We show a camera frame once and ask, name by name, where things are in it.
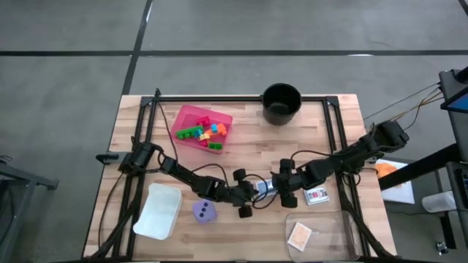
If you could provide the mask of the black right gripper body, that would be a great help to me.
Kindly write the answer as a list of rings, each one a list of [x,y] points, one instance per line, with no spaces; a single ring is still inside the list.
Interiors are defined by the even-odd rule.
[[[281,159],[279,171],[271,173],[273,187],[280,196],[281,206],[285,208],[296,208],[298,206],[298,199],[294,195],[294,191],[300,189],[301,185],[296,183],[293,169],[295,169],[293,160]],[[307,171],[309,174],[309,185],[306,187],[308,188],[313,183],[312,171],[308,167],[301,167],[300,169]]]

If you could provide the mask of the blue playing card deck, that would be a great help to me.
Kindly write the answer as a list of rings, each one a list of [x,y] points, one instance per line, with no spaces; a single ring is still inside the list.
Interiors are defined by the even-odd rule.
[[[261,180],[255,183],[258,194],[261,197],[274,195],[277,190],[273,187],[272,180]]]

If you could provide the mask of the white wooden block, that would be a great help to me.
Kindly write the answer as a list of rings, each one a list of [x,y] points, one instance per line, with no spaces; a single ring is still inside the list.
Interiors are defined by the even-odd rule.
[[[292,228],[290,236],[287,239],[287,244],[293,248],[304,252],[312,230],[300,222],[297,222]]]

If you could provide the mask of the long green toy brick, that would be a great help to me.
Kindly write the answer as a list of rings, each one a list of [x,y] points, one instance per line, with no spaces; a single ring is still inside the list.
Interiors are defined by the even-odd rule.
[[[189,139],[189,138],[193,138],[194,137],[194,131],[198,130],[198,129],[201,130],[204,133],[202,126],[193,126],[193,127],[187,128],[187,129],[182,129],[182,130],[177,131],[176,132],[176,137],[179,140],[186,140],[186,139]]]

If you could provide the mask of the white plastic bin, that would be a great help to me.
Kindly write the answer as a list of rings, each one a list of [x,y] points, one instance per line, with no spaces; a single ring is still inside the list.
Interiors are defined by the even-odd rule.
[[[182,205],[179,189],[152,183],[138,221],[132,227],[137,235],[166,240],[173,232]]]

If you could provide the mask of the red white card deck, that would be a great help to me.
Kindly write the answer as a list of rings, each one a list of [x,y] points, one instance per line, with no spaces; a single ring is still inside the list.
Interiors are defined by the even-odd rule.
[[[304,190],[305,200],[308,206],[316,205],[322,202],[328,202],[330,197],[324,185]]]

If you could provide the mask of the purple foam die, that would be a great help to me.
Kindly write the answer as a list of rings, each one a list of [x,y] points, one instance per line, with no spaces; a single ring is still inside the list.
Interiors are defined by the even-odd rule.
[[[192,211],[199,224],[207,224],[217,219],[217,211],[213,202],[201,199],[193,204]]]

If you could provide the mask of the pink translucent plastic bin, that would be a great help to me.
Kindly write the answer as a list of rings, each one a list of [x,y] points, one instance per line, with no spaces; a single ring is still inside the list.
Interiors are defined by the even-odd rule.
[[[176,137],[176,132],[182,129],[187,129],[193,126],[197,126],[195,120],[199,117],[203,116],[208,116],[211,120],[211,125],[212,124],[218,124],[218,123],[223,123],[227,129],[227,135],[225,137],[219,135],[217,137],[210,137],[208,143],[210,142],[220,142],[223,144],[223,149],[221,150],[212,150],[208,146],[203,147],[200,145],[200,140],[197,138],[189,138],[186,140],[179,140]],[[204,109],[202,107],[196,107],[192,105],[184,105],[175,120],[175,123],[173,124],[172,130],[171,130],[171,135],[172,137],[176,140],[175,142],[190,148],[198,149],[198,150],[204,150],[210,153],[215,153],[215,154],[221,154],[224,151],[224,148],[226,146],[226,140],[227,136],[230,133],[230,128],[233,124],[233,117],[231,115],[227,115],[224,113],[216,112],[213,110],[208,110]],[[203,127],[203,131],[205,134],[205,131],[211,129],[211,125],[207,127]]]

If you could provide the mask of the orange object on paper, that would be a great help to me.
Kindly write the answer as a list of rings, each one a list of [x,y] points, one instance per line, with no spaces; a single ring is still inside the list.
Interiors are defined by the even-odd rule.
[[[378,164],[375,164],[375,169],[377,170],[377,177],[380,179],[380,178],[383,178],[395,171],[398,170],[397,167],[395,167],[394,165],[392,164],[388,164],[388,163],[378,163]]]

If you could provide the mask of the white paper sheet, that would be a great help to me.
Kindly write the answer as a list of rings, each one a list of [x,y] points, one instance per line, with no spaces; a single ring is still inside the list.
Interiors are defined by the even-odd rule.
[[[376,164],[378,163],[392,164],[398,169],[401,169],[407,165],[402,162],[388,161],[384,159],[378,159],[376,161]],[[411,204],[411,205],[415,204],[415,198],[414,198],[414,194],[412,190],[412,183],[410,181],[394,186],[393,188],[381,190],[381,195],[384,201],[400,202],[400,203]]]

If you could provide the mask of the black slanted beam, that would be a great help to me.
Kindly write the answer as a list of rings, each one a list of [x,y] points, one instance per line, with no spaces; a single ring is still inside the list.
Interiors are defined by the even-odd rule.
[[[393,188],[394,186],[433,172],[436,169],[440,169],[449,162],[461,161],[468,162],[468,146],[463,147],[454,143],[380,178],[380,189],[384,191]]]

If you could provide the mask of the dark equipment box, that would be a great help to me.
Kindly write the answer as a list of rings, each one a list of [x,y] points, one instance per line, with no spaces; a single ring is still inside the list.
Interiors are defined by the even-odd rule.
[[[448,162],[446,169],[459,218],[468,224],[468,164]]]

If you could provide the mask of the black equipment cart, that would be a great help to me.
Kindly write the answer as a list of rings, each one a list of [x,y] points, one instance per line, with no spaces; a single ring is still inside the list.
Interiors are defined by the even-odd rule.
[[[468,83],[460,83],[455,79],[456,73],[458,70],[452,69],[438,74],[445,101],[468,87]],[[468,113],[448,111],[448,115],[461,159],[468,163]]]

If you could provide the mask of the grey metal cart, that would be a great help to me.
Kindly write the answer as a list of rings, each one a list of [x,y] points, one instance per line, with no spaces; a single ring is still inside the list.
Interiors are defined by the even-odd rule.
[[[56,190],[57,179],[51,180],[34,173],[11,167],[6,161],[0,161],[0,175],[6,180],[0,180],[0,191],[12,193],[14,186],[24,186],[23,196],[18,202],[10,195],[10,220],[0,238],[0,263],[7,263],[18,239],[19,231],[29,208],[34,190],[37,186],[44,186],[48,190]]]

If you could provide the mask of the black metal table frame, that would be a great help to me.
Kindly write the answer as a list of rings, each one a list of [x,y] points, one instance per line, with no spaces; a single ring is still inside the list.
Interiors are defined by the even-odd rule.
[[[223,153],[215,154],[176,143],[173,124],[184,105],[231,115],[233,124]],[[116,116],[110,152],[116,156],[103,170],[94,214],[83,251],[83,263],[133,262],[269,262],[291,261],[285,245],[284,222],[290,213],[348,212],[357,226],[358,261],[393,260],[393,243],[377,174],[364,166],[358,173],[335,172],[321,184],[330,200],[308,206],[304,189],[294,192],[296,208],[281,206],[276,192],[253,197],[252,217],[240,218],[238,208],[213,202],[217,219],[199,224],[192,206],[201,200],[190,186],[161,172],[126,175],[118,168],[136,142],[151,142],[197,175],[237,183],[233,172],[246,170],[245,180],[271,179],[281,159],[293,156],[297,167],[333,154],[367,134],[354,94],[302,97],[300,110],[283,126],[263,117],[261,96],[123,96]],[[138,221],[152,183],[177,188],[182,205],[166,240],[137,235]]]

